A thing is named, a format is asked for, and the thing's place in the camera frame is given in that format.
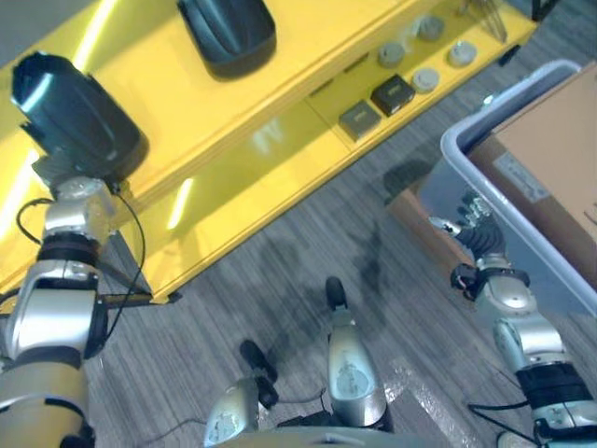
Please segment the gray carpet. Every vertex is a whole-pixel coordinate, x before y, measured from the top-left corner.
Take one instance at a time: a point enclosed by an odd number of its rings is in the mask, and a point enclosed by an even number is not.
[[[530,1],[516,3],[530,9]],[[386,384],[396,432],[442,446],[490,446],[499,431],[464,403],[508,403],[522,394],[491,334],[385,204],[406,183],[396,175],[400,167],[414,162],[428,169],[439,158],[441,134],[485,96],[542,63],[596,57],[597,4],[561,2],[509,65],[489,67],[422,114],[182,287],[180,301],[126,310],[113,340],[87,364],[98,446],[134,446],[186,418],[207,418],[224,389],[246,373],[238,355],[245,338],[275,361],[282,399],[315,395],[326,383],[330,314],[323,285],[330,274],[344,281]],[[597,393],[594,320],[551,318]],[[262,426],[319,407],[317,400],[281,404],[262,415]],[[501,417],[531,432],[528,410]],[[202,427],[190,424],[152,446],[201,440]]]

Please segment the black wire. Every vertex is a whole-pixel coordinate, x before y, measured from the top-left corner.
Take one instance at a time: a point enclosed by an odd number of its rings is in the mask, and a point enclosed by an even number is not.
[[[140,444],[138,446],[140,446],[140,447],[141,446],[148,446],[148,445],[151,445],[152,443],[155,443],[156,441],[161,441],[162,439],[165,439],[170,434],[172,434],[173,432],[175,432],[180,427],[183,427],[184,425],[188,425],[189,423],[196,423],[197,425],[203,425],[203,426],[207,425],[207,423],[205,423],[204,421],[200,420],[199,418],[192,418],[192,417],[191,418],[187,418],[187,419],[183,420],[182,422],[180,422],[175,427],[171,427],[170,429],[168,429],[163,434],[159,434],[159,436],[156,436],[153,439],[149,439],[147,441],[144,441],[142,444]]]
[[[139,278],[139,275],[141,275],[141,271],[143,270],[143,265],[146,262],[146,235],[143,232],[143,227],[141,226],[141,221],[139,221],[139,217],[137,216],[136,213],[134,213],[134,210],[132,210],[132,207],[129,205],[129,203],[127,203],[125,201],[125,199],[122,196],[120,196],[120,194],[116,193],[116,196],[129,209],[129,212],[131,212],[131,215],[134,218],[134,222],[137,224],[137,227],[139,228],[139,234],[141,236],[141,259],[139,260],[139,268],[137,269],[137,272],[135,273],[134,277],[131,280],[131,285],[129,286],[129,289],[127,290],[127,293],[125,294],[124,299],[120,303],[120,306],[116,313],[116,317],[114,317],[114,321],[112,322],[112,327],[110,327],[110,330],[107,332],[107,334],[105,336],[104,344],[107,343],[108,339],[110,339],[110,336],[112,336],[112,333],[114,332],[114,329],[116,328],[116,324],[118,323],[118,320],[120,319],[120,316],[122,315],[122,310],[124,310],[124,307],[126,306],[127,302],[129,301],[129,298],[131,297],[132,292],[137,285],[137,279]]]
[[[309,403],[311,401],[315,401],[316,399],[319,399],[319,401],[321,402],[321,408],[322,410],[326,411],[326,406],[324,405],[324,394],[326,393],[327,389],[325,387],[323,387],[319,393],[314,396],[314,397],[309,397],[307,399],[297,399],[297,400],[284,400],[281,401],[279,400],[278,403],[279,404],[305,404],[305,403]],[[165,439],[166,437],[168,437],[170,434],[172,434],[173,432],[175,432],[177,429],[179,429],[180,427],[183,427],[184,425],[187,425],[189,423],[196,423],[198,425],[207,425],[206,422],[204,422],[203,420],[200,420],[199,418],[187,418],[185,420],[183,420],[182,422],[178,423],[175,427],[171,427],[170,429],[168,429],[166,432],[164,432],[163,434],[159,434],[159,436],[154,437],[153,439],[149,439],[147,441],[144,441],[141,445],[138,445],[140,447],[142,446],[148,446],[152,443],[155,443],[156,441],[161,441],[162,439]]]
[[[505,429],[508,432],[512,432],[514,434],[516,434],[519,437],[522,437],[523,439],[531,442],[531,443],[535,443],[536,444],[536,440],[531,439],[529,436],[522,434],[521,432],[517,431],[516,429],[514,429],[513,427],[509,427],[508,425],[495,420],[493,418],[491,418],[489,415],[486,415],[484,413],[480,413],[479,411],[477,411],[477,409],[482,409],[484,411],[507,411],[510,409],[519,409],[519,408],[523,408],[524,406],[527,406],[529,404],[528,401],[521,401],[520,403],[515,403],[515,404],[507,404],[504,406],[487,406],[484,404],[473,404],[473,403],[468,403],[466,405],[466,407],[468,408],[468,410],[470,412],[472,412],[474,415],[481,417],[483,420],[487,420],[490,423],[493,423],[494,425],[499,426],[502,429]]]
[[[25,203],[17,212],[17,217],[15,219],[17,222],[17,227],[19,228],[19,230],[21,231],[21,233],[23,235],[25,235],[29,240],[33,241],[37,245],[41,245],[41,241],[39,241],[39,238],[34,237],[27,229],[25,229],[25,227],[21,223],[21,216],[22,216],[23,212],[25,210],[27,210],[29,207],[35,207],[36,205],[40,205],[40,204],[48,205],[50,203],[53,203],[53,201],[48,198],[33,199],[33,200],[29,201],[28,203]]]

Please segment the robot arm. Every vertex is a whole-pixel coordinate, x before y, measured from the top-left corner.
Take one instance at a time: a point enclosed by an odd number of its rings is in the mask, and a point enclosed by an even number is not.
[[[553,440],[553,446],[560,441],[594,441],[597,402],[576,372],[560,333],[539,313],[528,275],[512,269],[493,218],[485,217],[474,228],[437,217],[430,221],[473,253],[476,267],[458,266],[452,285],[462,289],[491,323],[495,344],[533,410],[538,434]]]
[[[36,263],[7,322],[0,375],[0,445],[92,446],[82,361],[104,346],[107,308],[95,268],[113,199],[98,179],[62,183]]]

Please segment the sticker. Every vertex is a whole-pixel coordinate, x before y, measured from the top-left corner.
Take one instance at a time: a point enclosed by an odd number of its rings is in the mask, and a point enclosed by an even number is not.
[[[495,159],[493,166],[512,182],[530,203],[549,197],[549,191],[509,152]]]

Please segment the yellow shelving unit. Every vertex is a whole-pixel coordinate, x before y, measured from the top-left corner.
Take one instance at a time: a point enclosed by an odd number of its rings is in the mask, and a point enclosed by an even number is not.
[[[500,15],[509,34],[508,42],[502,44],[484,23],[455,14],[458,5],[451,0],[432,10],[445,21],[446,32],[433,43],[411,39],[410,52],[396,70],[380,67],[376,61],[377,47],[371,48],[358,65],[347,72],[340,71],[323,89],[272,119],[238,146],[221,153],[183,180],[178,189],[146,209],[140,216],[150,242],[144,274],[153,288],[154,301],[167,301],[168,294],[177,287],[506,50],[524,43],[535,29],[518,10],[502,4]],[[378,36],[378,42],[396,38],[401,35],[398,31]],[[454,68],[449,65],[447,54],[460,39],[474,43],[478,56],[469,66]],[[369,101],[373,88],[388,77],[398,73],[410,80],[422,67],[434,67],[440,73],[439,85],[433,92],[417,94],[412,102],[392,117],[382,118],[371,133],[357,142],[338,125],[342,112],[359,100]],[[122,231],[129,245],[138,249],[137,229],[129,224]]]
[[[115,22],[108,21],[102,33],[121,29],[122,16],[134,11],[132,4],[139,7],[140,2],[117,0],[110,16]],[[457,14],[460,0],[267,4],[278,27],[276,54],[254,74],[233,82],[217,82],[206,74],[184,23],[164,6],[153,11],[146,28],[133,30],[134,39],[128,37],[126,45],[99,47],[86,61],[150,141],[147,159],[130,179],[130,194],[146,233],[144,276],[155,302],[167,301],[168,294],[488,63],[524,43],[535,29],[505,3],[499,4],[508,31],[504,44],[482,18]],[[76,41],[75,36],[80,41],[99,7],[66,23],[46,39],[47,46],[35,47],[76,57],[77,45],[60,43]],[[436,42],[423,42],[410,32],[412,23],[429,11],[445,21]],[[453,68],[446,56],[459,39],[474,43],[478,56],[467,67]],[[396,70],[376,62],[377,48],[388,40],[400,40],[408,50]],[[368,101],[372,89],[388,77],[398,73],[410,81],[421,67],[440,73],[433,92],[417,94],[357,142],[338,126],[343,111]],[[35,156],[33,144],[15,130],[22,117],[12,106],[8,112],[7,71],[0,71],[0,112],[7,112],[12,127],[0,125],[0,150],[9,154],[6,172],[16,177],[0,184],[5,212],[44,193],[27,166]],[[19,175],[22,192],[11,203]],[[25,224],[39,230],[40,215],[32,210]],[[0,260],[0,290],[19,284],[37,249],[12,225],[5,227],[0,247],[10,255]],[[138,255],[132,222],[121,231]]]

